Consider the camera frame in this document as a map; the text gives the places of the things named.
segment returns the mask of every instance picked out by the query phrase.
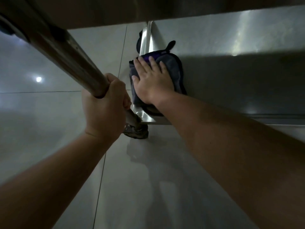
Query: person's left hand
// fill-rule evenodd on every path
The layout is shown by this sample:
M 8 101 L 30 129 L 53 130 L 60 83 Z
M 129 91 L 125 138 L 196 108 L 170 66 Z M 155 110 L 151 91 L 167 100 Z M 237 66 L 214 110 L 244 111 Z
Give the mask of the person's left hand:
M 124 131 L 125 109 L 130 109 L 131 101 L 124 82 L 110 73 L 105 74 L 105 77 L 110 82 L 110 86 L 102 99 L 95 98 L 87 90 L 82 91 L 83 109 L 87 121 L 85 133 L 114 142 Z

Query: person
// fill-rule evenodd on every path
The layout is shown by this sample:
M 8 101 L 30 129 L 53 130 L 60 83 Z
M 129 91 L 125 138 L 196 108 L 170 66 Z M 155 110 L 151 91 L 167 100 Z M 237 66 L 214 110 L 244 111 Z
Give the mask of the person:
M 139 98 L 153 104 L 189 152 L 260 228 L 305 225 L 305 144 L 240 114 L 174 92 L 166 66 L 134 60 Z M 51 228 L 125 127 L 131 102 L 125 84 L 106 75 L 109 90 L 82 92 L 87 126 L 75 141 L 0 188 L 2 228 Z

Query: hand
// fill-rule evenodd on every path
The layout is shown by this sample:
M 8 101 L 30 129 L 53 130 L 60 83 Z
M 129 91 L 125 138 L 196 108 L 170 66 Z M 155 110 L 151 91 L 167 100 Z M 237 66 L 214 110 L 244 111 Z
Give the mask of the hand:
M 139 56 L 134 60 L 135 69 L 139 77 L 132 76 L 135 92 L 146 104 L 153 104 L 156 95 L 164 91 L 174 91 L 173 82 L 168 74 L 165 64 L 161 61 L 161 71 L 153 57 L 149 57 L 150 66 Z
M 126 124 L 124 109 L 130 109 L 131 101 L 122 81 L 110 73 L 105 74 L 105 77 L 110 82 L 110 86 L 102 99 L 95 98 L 87 90 L 82 91 L 83 109 L 87 121 L 85 133 L 114 142 L 124 131 Z

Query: forearm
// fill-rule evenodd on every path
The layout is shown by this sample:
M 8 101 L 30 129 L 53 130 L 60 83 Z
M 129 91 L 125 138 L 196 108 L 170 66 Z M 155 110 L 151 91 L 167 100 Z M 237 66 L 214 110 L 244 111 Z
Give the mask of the forearm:
M 51 228 L 112 141 L 83 134 L 0 188 L 3 228 Z
M 177 93 L 160 93 L 154 105 L 185 139 L 192 155 L 259 227 L 303 225 L 303 143 Z

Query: grout line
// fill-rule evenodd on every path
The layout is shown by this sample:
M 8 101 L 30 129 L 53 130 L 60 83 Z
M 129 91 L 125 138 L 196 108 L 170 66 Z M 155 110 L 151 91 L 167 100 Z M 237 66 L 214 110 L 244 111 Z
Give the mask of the grout line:
M 124 52 L 124 46 L 125 46 L 126 32 L 127 32 L 127 24 L 126 24 L 126 30 L 125 30 L 125 37 L 124 37 L 124 43 L 123 43 L 123 50 L 122 50 L 122 56 L 121 56 L 119 74 L 117 75 L 118 79 L 120 79 L 120 70 L 121 70 L 121 64 L 122 64 L 122 58 L 123 58 L 123 52 Z
M 104 159 L 104 164 L 103 164 L 101 182 L 100 182 L 100 184 L 99 184 L 99 190 L 98 190 L 98 196 L 97 196 L 97 203 L 96 203 L 96 209 L 95 209 L 95 215 L 94 215 L 94 221 L 93 221 L 93 228 L 92 228 L 92 229 L 94 229 L 95 218 L 96 218 L 96 212 L 97 212 L 97 205 L 98 205 L 98 199 L 99 199 L 99 194 L 100 194 L 100 192 L 101 192 L 101 185 L 102 185 L 102 178 L 103 178 L 104 167 L 105 167 L 105 161 L 106 161 L 106 154 L 107 154 L 107 152 L 105 153 L 105 159 Z
M 81 91 L 55 91 L 55 92 L 81 92 Z M 16 94 L 16 93 L 47 93 L 47 92 L 0 92 L 0 94 Z

